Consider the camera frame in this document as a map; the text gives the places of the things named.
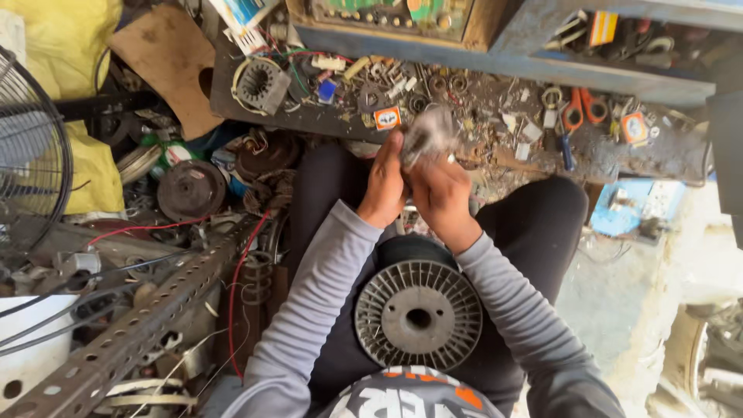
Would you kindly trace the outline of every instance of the concrete floor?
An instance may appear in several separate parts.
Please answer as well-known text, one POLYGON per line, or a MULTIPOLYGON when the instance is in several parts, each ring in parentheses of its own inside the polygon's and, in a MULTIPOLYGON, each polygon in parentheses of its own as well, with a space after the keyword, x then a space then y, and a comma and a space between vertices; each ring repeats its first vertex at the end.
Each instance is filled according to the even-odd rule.
MULTIPOLYGON (((584 235, 556 309, 594 354, 626 416, 641 418, 678 305, 743 295, 743 251, 714 183, 687 191, 674 231, 657 247, 627 242, 613 260, 619 250, 617 241, 584 235)), ((523 400, 515 418, 528 417, 523 400)))

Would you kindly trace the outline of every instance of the circuit board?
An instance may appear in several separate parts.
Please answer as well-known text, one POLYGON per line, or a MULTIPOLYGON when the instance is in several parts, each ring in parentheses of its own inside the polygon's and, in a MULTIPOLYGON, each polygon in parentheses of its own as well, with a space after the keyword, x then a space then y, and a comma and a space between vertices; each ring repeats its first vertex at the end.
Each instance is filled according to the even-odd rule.
POLYGON ((461 41, 475 0, 308 0, 318 22, 461 41))

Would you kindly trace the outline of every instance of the electric fan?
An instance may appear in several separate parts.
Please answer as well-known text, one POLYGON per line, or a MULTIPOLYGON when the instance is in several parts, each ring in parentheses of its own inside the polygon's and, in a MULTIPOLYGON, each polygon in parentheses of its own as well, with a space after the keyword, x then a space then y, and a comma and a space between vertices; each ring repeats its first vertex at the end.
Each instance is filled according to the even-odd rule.
POLYGON ((0 47, 0 267, 17 267, 59 221, 72 183, 62 117, 41 86, 0 47))

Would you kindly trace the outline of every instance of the fan guard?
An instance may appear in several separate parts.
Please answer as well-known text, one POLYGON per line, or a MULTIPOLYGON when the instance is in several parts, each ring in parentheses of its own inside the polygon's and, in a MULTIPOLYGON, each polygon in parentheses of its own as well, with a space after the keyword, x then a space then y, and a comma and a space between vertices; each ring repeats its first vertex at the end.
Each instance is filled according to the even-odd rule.
POLYGON ((72 172, 62 117, 15 54, 0 47, 0 265, 24 262, 59 221, 72 172))
POLYGON ((405 261, 380 271, 359 295, 357 337, 383 367, 418 364, 440 371, 461 364, 482 331, 470 282, 443 264, 405 261))

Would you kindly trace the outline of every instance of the person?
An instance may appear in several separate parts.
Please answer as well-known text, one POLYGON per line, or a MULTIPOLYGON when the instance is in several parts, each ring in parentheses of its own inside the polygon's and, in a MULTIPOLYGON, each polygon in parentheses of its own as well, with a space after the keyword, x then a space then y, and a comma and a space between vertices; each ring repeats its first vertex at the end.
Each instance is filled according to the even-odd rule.
POLYGON ((551 305, 587 212, 585 193, 561 177, 520 187, 473 218, 470 179, 459 164, 435 158, 405 173, 418 212, 451 250, 490 320, 473 353, 446 374, 420 364, 382 370, 364 353, 353 306, 406 201, 402 141, 393 132, 370 170, 337 146, 302 162, 290 209, 291 290, 223 417, 502 418, 525 375, 533 418, 624 417, 551 305))

